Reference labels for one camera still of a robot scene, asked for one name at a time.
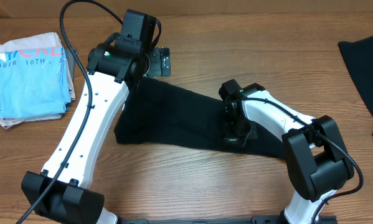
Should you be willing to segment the black t-shirt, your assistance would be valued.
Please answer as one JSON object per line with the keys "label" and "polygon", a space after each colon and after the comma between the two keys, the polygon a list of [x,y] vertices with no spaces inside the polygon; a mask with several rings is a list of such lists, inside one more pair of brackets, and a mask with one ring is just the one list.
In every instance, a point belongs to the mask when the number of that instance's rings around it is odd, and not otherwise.
{"label": "black t-shirt", "polygon": [[257,126],[257,139],[238,146],[225,143],[224,126],[222,101],[157,79],[142,78],[126,100],[114,134],[119,144],[152,142],[286,158],[282,142],[264,127]]}

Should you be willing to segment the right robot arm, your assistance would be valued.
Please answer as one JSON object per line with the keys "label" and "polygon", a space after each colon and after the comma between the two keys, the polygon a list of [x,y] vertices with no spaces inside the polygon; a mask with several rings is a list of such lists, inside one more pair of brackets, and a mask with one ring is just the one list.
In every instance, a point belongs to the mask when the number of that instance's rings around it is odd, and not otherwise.
{"label": "right robot arm", "polygon": [[245,147],[258,138],[256,126],[262,126],[282,142],[288,177],[295,189],[279,215],[255,216],[251,222],[337,223],[336,217],[320,213],[354,177],[355,166],[335,120],[301,114],[257,83],[242,88],[229,80],[222,84],[219,95],[225,104],[224,142]]}

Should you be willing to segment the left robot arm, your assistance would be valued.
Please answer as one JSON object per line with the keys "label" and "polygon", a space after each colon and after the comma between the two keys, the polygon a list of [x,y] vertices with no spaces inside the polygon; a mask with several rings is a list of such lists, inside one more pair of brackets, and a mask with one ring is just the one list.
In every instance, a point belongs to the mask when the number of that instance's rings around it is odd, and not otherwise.
{"label": "left robot arm", "polygon": [[21,188],[33,212],[59,223],[120,223],[91,191],[97,157],[110,125],[145,75],[168,75],[169,58],[157,47],[160,21],[127,10],[121,31],[91,49],[85,85],[65,134],[39,173]]}

